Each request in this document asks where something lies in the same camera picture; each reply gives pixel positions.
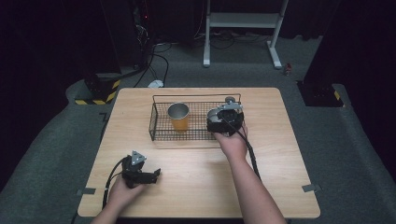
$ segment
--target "person's left hand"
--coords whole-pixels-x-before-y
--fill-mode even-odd
[[[117,176],[116,182],[108,194],[106,206],[114,206],[119,212],[127,207],[146,188],[146,185],[138,185],[133,189],[128,188],[122,176]]]

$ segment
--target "white metal stand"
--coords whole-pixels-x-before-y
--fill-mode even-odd
[[[279,13],[211,13],[210,0],[207,0],[204,67],[210,66],[210,27],[246,27],[246,28],[273,28],[272,40],[267,41],[267,46],[276,69],[282,68],[277,56],[275,44],[279,30],[285,17],[289,0],[284,0]]]

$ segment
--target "yellow and black hazard tape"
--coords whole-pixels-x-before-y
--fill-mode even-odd
[[[92,99],[75,99],[75,102],[77,105],[107,105],[107,104],[110,104],[111,101],[116,96],[117,88],[119,85],[120,85],[120,80],[117,80],[116,82],[113,83],[111,89],[108,91],[108,93],[105,95],[105,97],[102,97],[100,99],[95,99],[94,97]]]

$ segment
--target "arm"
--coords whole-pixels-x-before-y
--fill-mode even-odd
[[[117,176],[116,182],[110,190],[105,208],[93,219],[91,224],[116,223],[121,212],[146,188],[139,185],[134,189],[126,186],[125,180]]]
[[[243,138],[238,133],[230,137],[221,133],[214,133],[214,135],[230,163],[233,182],[245,223],[286,223],[267,188],[248,164],[246,160],[248,150]]]

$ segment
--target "tape piece on table corner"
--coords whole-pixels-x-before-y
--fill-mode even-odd
[[[310,184],[310,185],[303,186],[303,190],[304,190],[304,192],[309,192],[309,191],[318,192],[318,191],[322,190],[322,187],[320,185]]]
[[[85,188],[85,189],[79,189],[77,190],[77,196],[82,196],[83,194],[95,194],[96,189],[89,189],[89,188]]]

